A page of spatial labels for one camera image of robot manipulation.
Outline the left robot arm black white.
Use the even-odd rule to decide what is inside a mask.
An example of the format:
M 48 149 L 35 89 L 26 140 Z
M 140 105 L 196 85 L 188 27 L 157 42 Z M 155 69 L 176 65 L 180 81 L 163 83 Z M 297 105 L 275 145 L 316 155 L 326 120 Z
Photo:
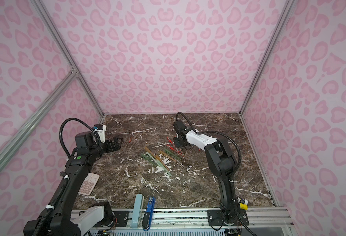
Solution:
M 93 226 L 113 226 L 115 215 L 109 202 L 94 204 L 75 220 L 71 219 L 72 209 L 80 188 L 91 172 L 94 163 L 103 154 L 121 149 L 123 138 L 101 142 L 93 132 L 79 133 L 75 137 L 76 154 L 71 156 L 62 180 L 37 219 L 26 223 L 25 236 L 84 236 Z

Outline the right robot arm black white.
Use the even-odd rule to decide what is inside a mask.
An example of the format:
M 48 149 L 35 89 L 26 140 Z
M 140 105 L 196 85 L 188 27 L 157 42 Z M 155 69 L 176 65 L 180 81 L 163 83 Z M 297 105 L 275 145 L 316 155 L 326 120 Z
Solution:
M 192 129 L 177 130 L 173 141 L 177 147 L 192 145 L 205 152 L 208 167 L 219 184 L 223 223 L 230 225 L 239 221 L 248 226 L 248 217 L 241 209 L 233 181 L 242 161 L 238 145 L 219 131 L 195 132 Z

